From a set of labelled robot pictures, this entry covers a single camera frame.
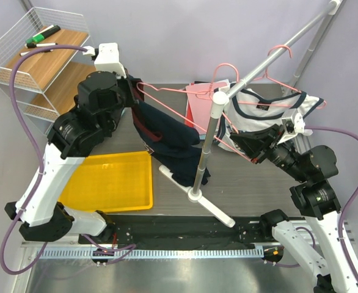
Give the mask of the pink hanger of white top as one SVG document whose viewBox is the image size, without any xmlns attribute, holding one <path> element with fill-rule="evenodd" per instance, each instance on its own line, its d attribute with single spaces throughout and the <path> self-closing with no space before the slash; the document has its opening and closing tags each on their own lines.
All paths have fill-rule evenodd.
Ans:
<svg viewBox="0 0 358 293">
<path fill-rule="evenodd" d="M 251 89 L 240 91 L 234 98 L 232 98 L 232 101 L 235 101 L 238 104 L 247 104 L 253 106 L 286 108 L 322 108 L 324 104 L 324 100 L 322 98 L 308 95 L 305 92 L 296 92 L 279 98 L 266 99 Z"/>
</svg>

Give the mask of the white navy tank top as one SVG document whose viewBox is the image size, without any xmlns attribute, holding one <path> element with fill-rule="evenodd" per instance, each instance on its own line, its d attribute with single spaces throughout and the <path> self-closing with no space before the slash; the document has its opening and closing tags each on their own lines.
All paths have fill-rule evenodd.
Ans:
<svg viewBox="0 0 358 293">
<path fill-rule="evenodd" d="M 258 131 L 268 128 L 273 124 L 280 125 L 282 123 L 282 115 L 289 109 L 297 109 L 303 118 L 306 118 L 315 109 L 320 107 L 299 107 L 299 108 L 286 108 L 286 107 L 264 107 L 253 106 L 247 104 L 238 104 L 230 100 L 224 107 L 223 116 L 220 119 L 219 129 L 216 134 L 216 144 L 223 150 L 233 152 L 241 150 L 231 139 L 230 134 L 237 129 L 242 131 Z"/>
</svg>

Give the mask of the navy maroon tank top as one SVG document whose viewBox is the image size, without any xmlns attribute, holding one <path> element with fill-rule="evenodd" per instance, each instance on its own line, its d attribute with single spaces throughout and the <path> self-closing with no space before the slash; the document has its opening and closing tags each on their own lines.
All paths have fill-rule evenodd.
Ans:
<svg viewBox="0 0 358 293">
<path fill-rule="evenodd" d="M 161 110 L 147 104 L 137 88 L 142 80 L 130 76 L 139 104 L 131 108 L 133 125 L 149 154 L 165 165 L 172 178 L 185 187 L 194 184 L 202 149 L 199 133 Z"/>
</svg>

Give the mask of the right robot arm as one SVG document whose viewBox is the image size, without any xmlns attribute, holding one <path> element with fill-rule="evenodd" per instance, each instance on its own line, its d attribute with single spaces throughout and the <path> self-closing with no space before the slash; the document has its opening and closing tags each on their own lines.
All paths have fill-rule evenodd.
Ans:
<svg viewBox="0 0 358 293">
<path fill-rule="evenodd" d="M 290 188 L 291 199 L 315 234 L 318 253 L 280 209 L 260 217 L 260 236 L 286 248 L 311 279 L 314 292 L 358 292 L 358 258 L 346 233 L 343 212 L 329 178 L 338 174 L 337 157 L 325 145 L 298 153 L 291 140 L 304 127 L 288 122 L 230 138 L 254 164 L 269 160 L 299 184 Z"/>
</svg>

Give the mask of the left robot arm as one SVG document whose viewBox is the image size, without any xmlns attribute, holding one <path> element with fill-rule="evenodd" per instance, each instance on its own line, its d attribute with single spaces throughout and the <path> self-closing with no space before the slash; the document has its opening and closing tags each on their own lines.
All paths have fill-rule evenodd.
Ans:
<svg viewBox="0 0 358 293">
<path fill-rule="evenodd" d="M 103 211 L 79 211 L 59 201 L 76 169 L 92 150 L 117 129 L 123 110 L 137 105 L 141 80 L 107 71 L 90 73 L 77 86 L 75 105 L 60 115 L 50 129 L 38 168 L 19 201 L 7 203 L 5 212 L 21 222 L 19 232 L 26 241 L 54 242 L 66 235 L 90 237 L 108 243 L 115 224 Z"/>
</svg>

